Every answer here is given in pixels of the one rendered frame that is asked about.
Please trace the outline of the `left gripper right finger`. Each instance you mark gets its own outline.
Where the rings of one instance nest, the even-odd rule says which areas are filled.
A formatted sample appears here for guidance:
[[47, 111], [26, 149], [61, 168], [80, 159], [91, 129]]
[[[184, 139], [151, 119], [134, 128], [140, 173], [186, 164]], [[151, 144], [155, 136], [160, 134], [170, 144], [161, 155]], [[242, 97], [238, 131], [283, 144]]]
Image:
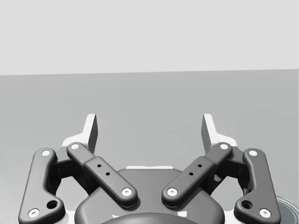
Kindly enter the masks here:
[[266, 154], [256, 148], [240, 150], [236, 141], [216, 131], [211, 114], [202, 118], [205, 154], [195, 159], [162, 191], [162, 203], [180, 206], [198, 187], [212, 193], [226, 177], [238, 180], [243, 196], [235, 202], [234, 217], [244, 224], [281, 222]]

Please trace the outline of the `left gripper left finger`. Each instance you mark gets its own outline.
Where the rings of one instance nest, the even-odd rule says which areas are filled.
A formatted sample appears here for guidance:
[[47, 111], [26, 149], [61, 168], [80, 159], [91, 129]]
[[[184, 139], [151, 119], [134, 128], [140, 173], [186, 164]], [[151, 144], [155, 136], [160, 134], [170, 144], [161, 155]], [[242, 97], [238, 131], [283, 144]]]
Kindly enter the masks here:
[[19, 224], [56, 224], [66, 215], [57, 197], [61, 180], [74, 177], [90, 195], [101, 188], [119, 206], [130, 208], [138, 201], [136, 188], [100, 156], [96, 114], [88, 114], [83, 131], [66, 138], [55, 151], [42, 148], [33, 154], [18, 215]]

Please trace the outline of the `green and blue rectangular can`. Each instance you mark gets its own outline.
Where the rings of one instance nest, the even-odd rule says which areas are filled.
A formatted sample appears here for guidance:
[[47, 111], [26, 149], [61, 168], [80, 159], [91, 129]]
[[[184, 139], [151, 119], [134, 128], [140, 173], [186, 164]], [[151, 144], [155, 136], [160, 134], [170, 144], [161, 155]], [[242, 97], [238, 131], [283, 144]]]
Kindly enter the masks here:
[[282, 196], [276, 196], [280, 210], [280, 224], [299, 224], [299, 206]]

